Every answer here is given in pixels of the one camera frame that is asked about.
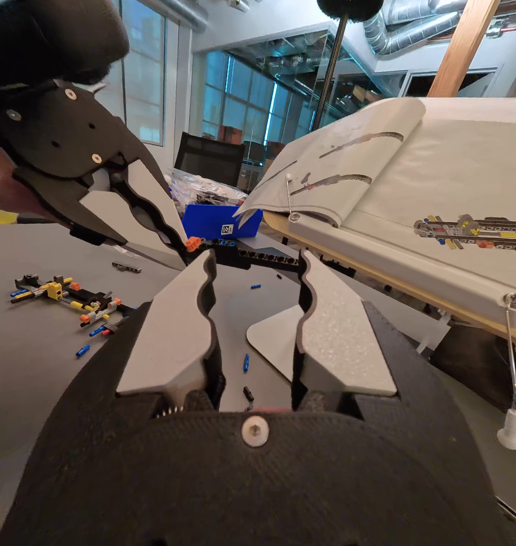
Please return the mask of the wooden post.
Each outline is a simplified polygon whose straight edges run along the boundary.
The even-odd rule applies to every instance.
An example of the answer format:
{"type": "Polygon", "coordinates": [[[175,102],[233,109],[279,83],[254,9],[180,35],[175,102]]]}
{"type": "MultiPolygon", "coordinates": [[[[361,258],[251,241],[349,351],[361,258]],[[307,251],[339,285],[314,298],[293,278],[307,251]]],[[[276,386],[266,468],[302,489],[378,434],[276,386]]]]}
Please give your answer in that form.
{"type": "Polygon", "coordinates": [[[500,1],[468,1],[448,45],[428,98],[455,97],[500,1]]]}

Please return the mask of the spiral metal duct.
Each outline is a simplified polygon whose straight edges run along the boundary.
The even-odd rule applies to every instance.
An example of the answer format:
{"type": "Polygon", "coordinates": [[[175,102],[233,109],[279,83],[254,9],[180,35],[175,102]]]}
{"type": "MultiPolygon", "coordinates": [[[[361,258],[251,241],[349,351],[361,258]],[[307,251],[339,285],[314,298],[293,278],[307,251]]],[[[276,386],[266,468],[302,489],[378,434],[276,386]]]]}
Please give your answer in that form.
{"type": "MultiPolygon", "coordinates": [[[[377,56],[389,56],[418,46],[448,43],[467,1],[385,1],[363,23],[365,37],[377,56]]],[[[516,1],[500,1],[485,36],[500,38],[516,32],[516,1]]]]}

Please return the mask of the plastic bag of lego pieces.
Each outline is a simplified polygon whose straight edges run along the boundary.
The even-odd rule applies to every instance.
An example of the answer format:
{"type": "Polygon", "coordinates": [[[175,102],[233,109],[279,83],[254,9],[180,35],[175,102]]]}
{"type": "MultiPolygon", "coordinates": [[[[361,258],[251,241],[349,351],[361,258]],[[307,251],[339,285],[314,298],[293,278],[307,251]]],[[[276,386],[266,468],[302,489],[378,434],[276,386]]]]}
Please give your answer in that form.
{"type": "Polygon", "coordinates": [[[164,178],[180,218],[184,216],[186,208],[191,204],[240,206],[248,197],[248,194],[237,187],[178,169],[168,170],[164,178]]]}

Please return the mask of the large glass window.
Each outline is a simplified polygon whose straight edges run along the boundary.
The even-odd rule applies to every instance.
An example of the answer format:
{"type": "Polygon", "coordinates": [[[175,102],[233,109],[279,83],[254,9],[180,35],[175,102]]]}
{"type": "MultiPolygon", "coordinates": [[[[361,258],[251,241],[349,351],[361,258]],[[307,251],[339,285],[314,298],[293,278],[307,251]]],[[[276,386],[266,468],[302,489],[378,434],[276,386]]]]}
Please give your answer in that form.
{"type": "Polygon", "coordinates": [[[140,1],[120,1],[130,42],[123,60],[125,121],[140,140],[164,144],[166,18],[140,1]]]}

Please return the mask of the open instruction booklet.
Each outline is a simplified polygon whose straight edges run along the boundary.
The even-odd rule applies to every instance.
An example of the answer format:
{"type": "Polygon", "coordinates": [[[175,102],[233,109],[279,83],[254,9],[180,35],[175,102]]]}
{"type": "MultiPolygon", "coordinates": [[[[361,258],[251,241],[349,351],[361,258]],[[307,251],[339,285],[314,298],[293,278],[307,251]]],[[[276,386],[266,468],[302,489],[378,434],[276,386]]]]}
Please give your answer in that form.
{"type": "Polygon", "coordinates": [[[234,216],[354,210],[452,249],[516,253],[516,99],[394,98],[289,143],[234,216]]]}

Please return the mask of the black office chair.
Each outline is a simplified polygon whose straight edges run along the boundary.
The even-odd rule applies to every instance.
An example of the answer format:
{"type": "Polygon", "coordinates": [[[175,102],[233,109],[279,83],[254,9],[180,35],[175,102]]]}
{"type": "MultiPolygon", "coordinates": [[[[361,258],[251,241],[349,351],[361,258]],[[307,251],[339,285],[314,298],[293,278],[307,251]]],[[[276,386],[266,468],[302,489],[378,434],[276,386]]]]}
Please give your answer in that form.
{"type": "Polygon", "coordinates": [[[236,187],[244,152],[243,144],[236,145],[183,132],[174,168],[236,187]]]}

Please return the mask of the multicolour lego chassis assembly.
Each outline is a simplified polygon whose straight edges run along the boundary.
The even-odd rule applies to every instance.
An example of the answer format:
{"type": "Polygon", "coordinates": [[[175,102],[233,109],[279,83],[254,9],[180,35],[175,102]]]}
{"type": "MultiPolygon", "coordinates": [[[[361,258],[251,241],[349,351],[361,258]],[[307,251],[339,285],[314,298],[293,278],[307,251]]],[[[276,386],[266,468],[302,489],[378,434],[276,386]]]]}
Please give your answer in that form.
{"type": "Polygon", "coordinates": [[[78,312],[79,327],[90,338],[113,336],[138,308],[122,302],[112,293],[90,291],[71,277],[54,276],[43,282],[38,275],[24,275],[15,280],[9,295],[13,305],[33,300],[48,300],[78,312]]]}

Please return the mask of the black lego beam assembly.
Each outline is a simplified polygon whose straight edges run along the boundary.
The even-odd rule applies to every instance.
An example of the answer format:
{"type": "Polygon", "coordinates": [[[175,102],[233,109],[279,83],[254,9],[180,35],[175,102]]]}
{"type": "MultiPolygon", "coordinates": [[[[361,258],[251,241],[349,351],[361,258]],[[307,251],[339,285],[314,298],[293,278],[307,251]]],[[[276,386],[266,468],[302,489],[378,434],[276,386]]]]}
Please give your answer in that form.
{"type": "Polygon", "coordinates": [[[228,267],[249,270],[251,266],[261,266],[287,272],[299,272],[298,258],[286,257],[258,250],[240,249],[235,240],[214,239],[208,241],[200,239],[199,247],[192,251],[187,247],[182,254],[186,264],[193,262],[197,256],[205,251],[213,251],[216,263],[228,267]]]}

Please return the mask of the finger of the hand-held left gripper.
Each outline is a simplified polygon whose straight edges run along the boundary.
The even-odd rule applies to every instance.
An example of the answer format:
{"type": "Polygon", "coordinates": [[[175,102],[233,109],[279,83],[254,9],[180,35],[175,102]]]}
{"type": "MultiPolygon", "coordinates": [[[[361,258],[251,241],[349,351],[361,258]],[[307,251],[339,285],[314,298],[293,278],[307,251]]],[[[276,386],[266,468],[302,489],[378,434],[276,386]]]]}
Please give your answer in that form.
{"type": "Polygon", "coordinates": [[[125,243],[117,243],[117,246],[173,270],[186,268],[183,258],[177,258],[170,253],[167,255],[156,253],[158,245],[146,238],[154,234],[148,234],[137,224],[127,202],[112,191],[112,181],[109,187],[106,186],[106,174],[94,174],[93,178],[95,182],[90,192],[80,200],[80,203],[126,240],[125,243]]]}
{"type": "Polygon", "coordinates": [[[112,172],[112,191],[128,204],[137,224],[158,245],[157,254],[187,258],[188,236],[172,199],[168,184],[155,160],[135,160],[112,172]]]}

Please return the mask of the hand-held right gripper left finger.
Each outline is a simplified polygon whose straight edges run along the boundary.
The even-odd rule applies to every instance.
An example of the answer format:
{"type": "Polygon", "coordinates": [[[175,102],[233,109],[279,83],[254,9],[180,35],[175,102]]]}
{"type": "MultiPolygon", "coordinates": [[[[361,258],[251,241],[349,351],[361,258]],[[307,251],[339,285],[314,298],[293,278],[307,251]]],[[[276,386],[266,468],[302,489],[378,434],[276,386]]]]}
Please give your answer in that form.
{"type": "Polygon", "coordinates": [[[206,250],[152,300],[117,386],[119,396],[159,394],[168,407],[204,391],[213,407],[224,392],[221,351],[209,313],[216,259],[206,250]]]}

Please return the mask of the white book stand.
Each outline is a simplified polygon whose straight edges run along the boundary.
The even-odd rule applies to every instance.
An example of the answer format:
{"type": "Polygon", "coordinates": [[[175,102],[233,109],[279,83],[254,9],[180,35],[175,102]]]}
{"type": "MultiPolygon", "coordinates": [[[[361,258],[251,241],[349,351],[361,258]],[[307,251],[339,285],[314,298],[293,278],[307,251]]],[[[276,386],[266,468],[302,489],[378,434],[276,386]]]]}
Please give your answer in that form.
{"type": "MultiPolygon", "coordinates": [[[[320,217],[264,211],[288,239],[347,263],[487,331],[506,336],[504,296],[516,293],[516,253],[466,245],[452,249],[405,227],[354,210],[335,227],[320,217]]],[[[516,344],[516,317],[512,317],[516,344]]]]}

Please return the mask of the blue parts bin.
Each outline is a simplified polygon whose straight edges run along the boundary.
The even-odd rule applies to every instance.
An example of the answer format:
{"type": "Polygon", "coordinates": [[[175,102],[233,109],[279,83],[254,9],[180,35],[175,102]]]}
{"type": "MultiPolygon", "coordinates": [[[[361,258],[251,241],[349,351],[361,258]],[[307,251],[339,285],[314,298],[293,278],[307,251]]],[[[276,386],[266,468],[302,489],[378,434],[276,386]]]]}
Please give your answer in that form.
{"type": "Polygon", "coordinates": [[[254,237],[263,218],[263,211],[256,210],[247,222],[234,216],[236,205],[189,204],[181,221],[188,237],[214,239],[241,239],[254,237]]]}

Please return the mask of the black pole with fuzzy top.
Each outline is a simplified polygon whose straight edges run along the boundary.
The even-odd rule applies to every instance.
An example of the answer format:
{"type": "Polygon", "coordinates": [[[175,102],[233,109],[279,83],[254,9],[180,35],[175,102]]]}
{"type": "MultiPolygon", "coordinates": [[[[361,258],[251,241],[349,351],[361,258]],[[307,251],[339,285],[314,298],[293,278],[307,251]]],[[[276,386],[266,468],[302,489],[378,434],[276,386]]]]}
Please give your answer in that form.
{"type": "Polygon", "coordinates": [[[369,20],[377,15],[383,3],[383,1],[317,1],[317,6],[325,15],[338,20],[338,27],[325,72],[323,89],[311,127],[312,132],[316,131],[320,126],[321,117],[328,98],[330,81],[335,71],[347,23],[349,21],[359,23],[369,20]]]}

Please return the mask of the person's left hand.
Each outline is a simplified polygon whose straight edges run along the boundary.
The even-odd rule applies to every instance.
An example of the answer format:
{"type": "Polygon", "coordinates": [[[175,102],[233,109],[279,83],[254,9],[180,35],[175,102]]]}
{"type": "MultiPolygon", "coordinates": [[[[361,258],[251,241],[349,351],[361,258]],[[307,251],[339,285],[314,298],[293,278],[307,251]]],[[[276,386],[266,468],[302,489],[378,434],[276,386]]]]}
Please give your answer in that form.
{"type": "Polygon", "coordinates": [[[15,165],[0,149],[0,210],[53,218],[32,192],[13,178],[15,165]]]}

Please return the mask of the glass window wall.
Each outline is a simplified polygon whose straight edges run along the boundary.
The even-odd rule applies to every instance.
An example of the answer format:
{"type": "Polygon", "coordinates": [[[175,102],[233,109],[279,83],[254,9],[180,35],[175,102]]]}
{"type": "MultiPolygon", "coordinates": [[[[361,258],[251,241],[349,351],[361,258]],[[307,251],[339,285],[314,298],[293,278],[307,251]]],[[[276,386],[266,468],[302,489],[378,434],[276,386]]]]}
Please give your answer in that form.
{"type": "Polygon", "coordinates": [[[289,120],[294,94],[223,51],[205,54],[205,85],[198,132],[215,139],[233,127],[242,141],[287,144],[296,129],[289,120]]]}

